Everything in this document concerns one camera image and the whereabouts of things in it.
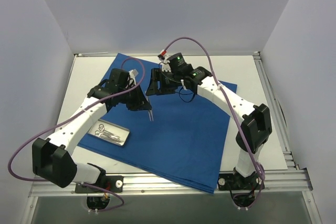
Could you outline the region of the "steel tweezers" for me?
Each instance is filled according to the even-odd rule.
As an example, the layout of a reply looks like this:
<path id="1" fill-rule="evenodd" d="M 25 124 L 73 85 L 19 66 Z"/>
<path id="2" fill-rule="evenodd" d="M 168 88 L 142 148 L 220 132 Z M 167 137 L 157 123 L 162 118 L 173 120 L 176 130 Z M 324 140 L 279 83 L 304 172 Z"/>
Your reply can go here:
<path id="1" fill-rule="evenodd" d="M 150 119 L 150 121 L 153 122 L 154 118 L 153 118 L 153 111 L 152 111 L 152 109 L 150 109 L 148 111 L 148 113 L 149 113 L 149 119 Z"/>

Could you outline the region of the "steel instrument tray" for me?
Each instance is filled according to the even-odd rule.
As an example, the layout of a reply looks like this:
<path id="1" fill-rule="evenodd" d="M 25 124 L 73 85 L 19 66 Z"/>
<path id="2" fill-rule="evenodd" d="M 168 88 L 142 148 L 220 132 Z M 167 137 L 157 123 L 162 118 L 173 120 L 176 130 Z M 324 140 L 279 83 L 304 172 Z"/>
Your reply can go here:
<path id="1" fill-rule="evenodd" d="M 127 129 L 127 128 L 124 128 L 124 127 L 121 127 L 119 125 L 116 125 L 116 124 L 113 124 L 113 123 L 110 123 L 108 121 L 105 121 L 105 120 L 102 120 L 102 119 L 99 119 L 91 128 L 90 130 L 88 131 L 88 134 L 92 135 L 92 136 L 95 136 L 95 131 L 98 130 L 98 126 L 99 124 L 103 124 L 106 128 L 106 130 L 120 136 L 120 139 L 124 140 L 123 143 L 115 143 L 115 142 L 109 142 L 109 141 L 106 141 L 108 143 L 111 143 L 111 144 L 115 144 L 115 145 L 118 145 L 118 146 L 123 146 L 125 144 L 125 142 L 127 141 L 129 135 L 130 135 L 130 130 Z"/>

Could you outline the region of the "blue surgical wrap cloth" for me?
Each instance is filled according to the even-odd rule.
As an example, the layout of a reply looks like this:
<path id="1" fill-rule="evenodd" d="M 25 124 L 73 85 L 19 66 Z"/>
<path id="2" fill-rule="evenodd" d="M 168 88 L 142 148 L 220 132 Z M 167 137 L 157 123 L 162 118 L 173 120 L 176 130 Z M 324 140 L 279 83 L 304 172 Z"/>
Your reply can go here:
<path id="1" fill-rule="evenodd" d="M 150 98 L 153 121 L 147 111 L 132 112 L 124 104 L 112 108 L 103 120 L 129 129 L 123 146 L 86 134 L 81 148 L 150 173 L 213 193 L 221 167 L 230 117 L 210 101 L 195 97 L 183 102 L 177 94 Z"/>

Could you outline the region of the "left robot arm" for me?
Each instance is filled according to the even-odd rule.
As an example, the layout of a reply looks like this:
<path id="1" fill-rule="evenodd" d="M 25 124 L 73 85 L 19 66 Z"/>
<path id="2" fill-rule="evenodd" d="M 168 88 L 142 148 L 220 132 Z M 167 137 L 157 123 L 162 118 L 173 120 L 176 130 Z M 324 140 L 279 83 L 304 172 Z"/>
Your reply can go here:
<path id="1" fill-rule="evenodd" d="M 113 107 L 124 104 L 130 111 L 149 111 L 149 101 L 136 81 L 135 69 L 113 68 L 110 76 L 90 89 L 77 111 L 46 139 L 32 145 L 33 173 L 65 188 L 70 183 L 86 183 L 94 192 L 106 185 L 106 171 L 91 163 L 76 163 L 74 149 L 92 126 Z"/>

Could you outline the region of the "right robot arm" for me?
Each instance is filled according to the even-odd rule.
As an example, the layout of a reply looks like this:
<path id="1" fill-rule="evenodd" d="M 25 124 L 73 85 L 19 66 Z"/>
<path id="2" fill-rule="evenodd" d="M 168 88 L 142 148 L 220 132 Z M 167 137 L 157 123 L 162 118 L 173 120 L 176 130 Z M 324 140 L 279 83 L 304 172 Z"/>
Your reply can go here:
<path id="1" fill-rule="evenodd" d="M 252 175 L 265 178 L 265 170 L 258 161 L 259 154 L 272 133 L 270 110 L 265 104 L 255 105 L 238 96 L 215 77 L 213 70 L 187 63 L 181 53 L 158 55 L 159 67 L 151 70 L 146 96 L 168 95 L 181 87 L 209 100 L 226 112 L 236 123 L 236 142 L 240 147 L 233 182 L 244 189 L 252 182 Z"/>

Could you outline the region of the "aluminium back rail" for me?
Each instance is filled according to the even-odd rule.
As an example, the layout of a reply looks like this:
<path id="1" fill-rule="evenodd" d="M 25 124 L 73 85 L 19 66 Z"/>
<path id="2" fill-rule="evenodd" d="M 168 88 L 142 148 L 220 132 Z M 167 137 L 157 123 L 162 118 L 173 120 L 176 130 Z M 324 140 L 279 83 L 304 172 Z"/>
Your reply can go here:
<path id="1" fill-rule="evenodd" d="M 118 53 L 117 52 L 108 52 L 108 51 L 103 51 L 103 52 L 80 52 L 80 53 L 75 53 L 74 56 L 76 57 L 112 57 L 116 56 Z M 124 52 L 122 53 L 123 55 L 131 56 L 131 57 L 156 57 L 158 55 L 157 52 L 141 52 L 141 53 L 131 53 L 131 52 Z M 199 53 L 187 53 L 183 52 L 182 53 L 184 56 L 205 56 L 206 54 L 204 52 L 199 52 Z M 228 52 L 228 53 L 208 53 L 209 56 L 256 56 L 260 57 L 261 52 L 256 51 L 253 53 L 243 53 L 243 52 Z"/>

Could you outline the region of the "aluminium rail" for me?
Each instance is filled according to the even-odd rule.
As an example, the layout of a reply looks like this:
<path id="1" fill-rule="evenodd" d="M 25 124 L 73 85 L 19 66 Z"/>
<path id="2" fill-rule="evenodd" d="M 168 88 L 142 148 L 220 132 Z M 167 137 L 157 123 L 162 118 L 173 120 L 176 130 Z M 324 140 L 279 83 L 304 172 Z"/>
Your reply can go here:
<path id="1" fill-rule="evenodd" d="M 126 195 L 172 195 L 200 194 L 201 191 L 182 186 L 149 173 L 123 174 L 122 196 Z M 268 170 L 265 177 L 264 192 L 312 191 L 313 186 L 306 170 Z M 31 197 L 75 196 L 76 184 L 60 188 L 51 182 L 34 182 Z"/>
<path id="2" fill-rule="evenodd" d="M 296 164 L 291 146 L 288 128 L 285 117 L 281 110 L 280 103 L 276 98 L 274 90 L 265 72 L 260 51 L 254 52 L 253 59 L 255 61 L 256 69 L 259 74 L 260 82 L 264 90 L 264 94 L 267 100 L 268 107 L 270 108 L 273 134 L 276 136 L 283 155 L 285 157 L 286 165 L 288 169 L 298 170 L 299 166 Z"/>
<path id="3" fill-rule="evenodd" d="M 108 52 L 108 51 L 103 51 L 103 52 L 80 52 L 80 53 L 75 53 L 74 56 L 76 57 L 112 57 L 116 56 L 118 53 L 117 52 Z M 141 53 L 131 53 L 131 52 L 124 52 L 122 53 L 123 55 L 131 56 L 131 57 L 156 57 L 158 55 L 157 52 L 141 52 Z M 182 53 L 184 56 L 205 56 L 206 54 L 204 52 L 199 52 L 199 53 L 187 53 L 183 52 Z M 208 53 L 209 56 L 256 56 L 260 57 L 261 52 L 256 51 L 253 53 L 243 53 L 243 52 L 228 52 L 228 53 Z"/>

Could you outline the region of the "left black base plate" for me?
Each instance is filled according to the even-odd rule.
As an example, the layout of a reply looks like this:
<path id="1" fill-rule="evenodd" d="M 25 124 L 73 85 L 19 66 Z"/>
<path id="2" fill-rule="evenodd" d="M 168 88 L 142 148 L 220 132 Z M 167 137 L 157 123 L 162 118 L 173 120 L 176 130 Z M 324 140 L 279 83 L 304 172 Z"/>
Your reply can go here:
<path id="1" fill-rule="evenodd" d="M 121 193 L 123 191 L 123 179 L 124 177 L 121 175 L 105 175 L 105 177 L 99 179 L 94 186 L 103 188 L 113 193 Z M 102 192 L 103 191 L 100 189 L 91 188 L 82 184 L 76 184 L 75 186 L 76 194 L 93 194 Z"/>

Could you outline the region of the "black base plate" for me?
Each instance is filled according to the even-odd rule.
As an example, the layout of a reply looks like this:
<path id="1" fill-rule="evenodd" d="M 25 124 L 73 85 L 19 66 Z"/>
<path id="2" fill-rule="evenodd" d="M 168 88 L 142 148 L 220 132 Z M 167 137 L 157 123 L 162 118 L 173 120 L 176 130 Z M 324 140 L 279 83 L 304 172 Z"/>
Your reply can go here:
<path id="1" fill-rule="evenodd" d="M 256 173 L 243 177 L 239 173 L 220 173 L 217 181 L 219 190 L 257 190 L 264 189 L 261 179 Z"/>
<path id="2" fill-rule="evenodd" d="M 123 191 L 123 179 L 124 177 L 121 175 L 105 175 L 105 177 L 99 179 L 94 186 L 103 188 L 113 193 L 121 193 Z M 75 186 L 76 194 L 93 194 L 102 192 L 103 191 L 100 189 L 91 188 L 82 184 L 76 184 Z"/>

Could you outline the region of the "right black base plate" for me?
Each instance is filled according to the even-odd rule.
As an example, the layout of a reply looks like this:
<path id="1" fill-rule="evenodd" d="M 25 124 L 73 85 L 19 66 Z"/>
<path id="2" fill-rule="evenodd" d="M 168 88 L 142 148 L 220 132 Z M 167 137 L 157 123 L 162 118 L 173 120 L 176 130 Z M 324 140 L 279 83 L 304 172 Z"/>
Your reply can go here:
<path id="1" fill-rule="evenodd" d="M 220 173 L 217 181 L 219 190 L 257 190 L 264 189 L 261 179 L 256 173 L 243 177 L 239 173 Z"/>

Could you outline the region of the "aluminium right rail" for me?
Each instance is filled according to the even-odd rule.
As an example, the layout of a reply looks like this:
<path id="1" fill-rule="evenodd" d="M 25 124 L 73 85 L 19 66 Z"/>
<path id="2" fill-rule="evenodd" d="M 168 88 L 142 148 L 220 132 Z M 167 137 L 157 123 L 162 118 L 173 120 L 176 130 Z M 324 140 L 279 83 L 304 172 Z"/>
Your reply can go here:
<path id="1" fill-rule="evenodd" d="M 253 59 L 255 61 L 256 69 L 259 74 L 260 82 L 264 90 L 264 94 L 267 100 L 268 107 L 270 108 L 273 134 L 276 136 L 283 155 L 285 157 L 286 165 L 288 169 L 298 170 L 299 166 L 296 164 L 291 146 L 288 128 L 285 117 L 281 110 L 280 103 L 276 98 L 274 90 L 265 72 L 260 51 L 254 52 Z"/>

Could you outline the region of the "aluminium front rail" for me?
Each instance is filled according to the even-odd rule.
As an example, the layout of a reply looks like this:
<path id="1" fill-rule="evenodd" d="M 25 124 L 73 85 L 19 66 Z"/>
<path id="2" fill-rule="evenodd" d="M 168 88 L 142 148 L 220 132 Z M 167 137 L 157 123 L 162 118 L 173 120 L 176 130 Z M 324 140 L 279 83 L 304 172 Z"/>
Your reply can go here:
<path id="1" fill-rule="evenodd" d="M 182 186 L 149 173 L 123 174 L 122 196 L 126 195 L 172 195 L 200 194 L 201 191 Z M 265 177 L 264 192 L 312 191 L 313 186 L 306 170 L 268 170 Z M 51 182 L 34 182 L 31 197 L 75 196 L 76 184 L 60 188 Z"/>

